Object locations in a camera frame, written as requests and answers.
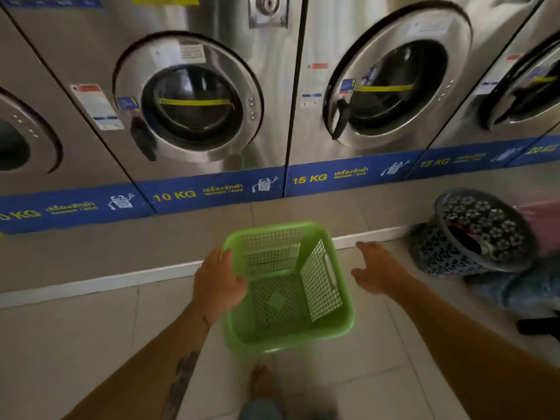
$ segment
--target gray laundry basket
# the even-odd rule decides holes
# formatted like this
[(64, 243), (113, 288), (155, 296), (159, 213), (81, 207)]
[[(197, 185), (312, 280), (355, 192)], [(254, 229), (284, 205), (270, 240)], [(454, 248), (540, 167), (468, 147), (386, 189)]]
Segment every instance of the gray laundry basket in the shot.
[(522, 271), (538, 248), (513, 207), (483, 191), (456, 189), (438, 197), (435, 214), (413, 238), (410, 253), (428, 274), (464, 275)]

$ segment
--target washing machine door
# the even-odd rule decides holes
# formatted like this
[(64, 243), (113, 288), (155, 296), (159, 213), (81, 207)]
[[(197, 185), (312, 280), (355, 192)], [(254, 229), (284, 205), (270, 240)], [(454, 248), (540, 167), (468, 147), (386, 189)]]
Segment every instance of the washing machine door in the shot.
[(323, 120), (332, 138), (367, 149), (402, 137), (444, 102), (471, 41), (469, 22), (453, 8), (424, 8), (371, 28), (326, 90)]
[(558, 122), (560, 105), (560, 37), (525, 56), (481, 105), (480, 118), (490, 131), (540, 119)]
[(46, 175), (61, 161), (62, 145), (47, 123), (0, 88), (0, 175)]
[(263, 98), (248, 66), (219, 44), (188, 34), (151, 37), (123, 57), (115, 73), (119, 109), (146, 157), (219, 161), (255, 137)]

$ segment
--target round laundry basket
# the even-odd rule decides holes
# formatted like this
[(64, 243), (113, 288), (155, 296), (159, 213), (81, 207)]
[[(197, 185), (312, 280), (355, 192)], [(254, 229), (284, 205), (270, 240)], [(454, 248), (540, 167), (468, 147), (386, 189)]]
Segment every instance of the round laundry basket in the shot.
[(484, 191), (455, 189), (438, 197), (435, 214), (412, 239), (410, 253), (428, 274), (465, 275), (522, 271), (538, 247), (513, 207)]
[(247, 295), (223, 319), (237, 352), (273, 352), (350, 331), (354, 307), (324, 227), (312, 222), (250, 228), (230, 235), (233, 267)]

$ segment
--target green plastic basket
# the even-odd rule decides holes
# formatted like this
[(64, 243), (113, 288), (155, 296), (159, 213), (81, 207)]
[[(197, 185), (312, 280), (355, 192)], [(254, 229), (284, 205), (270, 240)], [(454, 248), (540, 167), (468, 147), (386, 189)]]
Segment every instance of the green plastic basket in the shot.
[(354, 308), (332, 239), (312, 222), (250, 228), (230, 235), (233, 267), (247, 296), (224, 318), (226, 344), (237, 351), (273, 352), (341, 336)]

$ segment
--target person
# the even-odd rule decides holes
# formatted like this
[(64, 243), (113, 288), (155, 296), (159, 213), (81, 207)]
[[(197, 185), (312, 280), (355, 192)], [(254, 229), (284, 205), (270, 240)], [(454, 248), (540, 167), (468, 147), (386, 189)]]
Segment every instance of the person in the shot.
[[(444, 302), (380, 244), (357, 246), (366, 266), (352, 270), (357, 284), (402, 306), (472, 420), (560, 419), (560, 372)], [(192, 301), (178, 318), (65, 419), (175, 419), (210, 328), (246, 292), (231, 250), (214, 249), (194, 275)], [(241, 419), (283, 417), (272, 383), (271, 373), (256, 367), (252, 402)]]

